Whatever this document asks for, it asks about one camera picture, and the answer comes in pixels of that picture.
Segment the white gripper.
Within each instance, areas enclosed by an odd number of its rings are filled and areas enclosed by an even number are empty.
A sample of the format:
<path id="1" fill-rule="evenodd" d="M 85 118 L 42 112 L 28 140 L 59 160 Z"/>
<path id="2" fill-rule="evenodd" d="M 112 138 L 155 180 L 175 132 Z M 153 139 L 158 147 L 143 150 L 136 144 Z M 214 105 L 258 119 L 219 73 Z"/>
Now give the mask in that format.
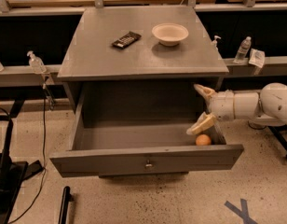
<path id="1" fill-rule="evenodd" d="M 234 119 L 234 92 L 221 91 L 215 93 L 215 90 L 209 87 L 195 84 L 194 89 L 200 94 L 206 102 L 210 101 L 211 113 L 203 112 L 196 123 L 187 129 L 188 135 L 197 135 L 210 129 L 216 122 L 230 121 Z"/>

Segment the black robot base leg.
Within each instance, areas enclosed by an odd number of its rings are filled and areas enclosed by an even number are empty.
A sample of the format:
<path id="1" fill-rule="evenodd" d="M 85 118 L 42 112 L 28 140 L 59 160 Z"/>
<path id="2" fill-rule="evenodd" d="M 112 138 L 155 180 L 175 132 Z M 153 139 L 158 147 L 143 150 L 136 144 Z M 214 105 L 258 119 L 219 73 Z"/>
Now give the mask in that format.
<path id="1" fill-rule="evenodd" d="M 287 131 L 287 125 L 279 127 L 269 126 L 268 129 L 273 133 L 273 135 L 276 137 L 276 139 L 280 142 L 282 147 L 287 152 L 287 140 L 282 135 L 282 132 Z"/>

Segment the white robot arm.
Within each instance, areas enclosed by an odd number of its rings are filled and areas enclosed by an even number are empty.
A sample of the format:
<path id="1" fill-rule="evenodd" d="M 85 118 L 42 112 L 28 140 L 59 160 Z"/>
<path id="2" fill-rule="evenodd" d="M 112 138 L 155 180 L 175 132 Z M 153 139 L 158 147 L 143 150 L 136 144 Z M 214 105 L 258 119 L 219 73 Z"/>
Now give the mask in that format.
<path id="1" fill-rule="evenodd" d="M 188 135 L 197 135 L 216 124 L 217 121 L 246 119 L 266 126 L 287 125 L 287 86 L 270 83 L 260 90 L 218 91 L 194 85 L 204 98 L 208 111 L 203 112 L 190 128 Z"/>

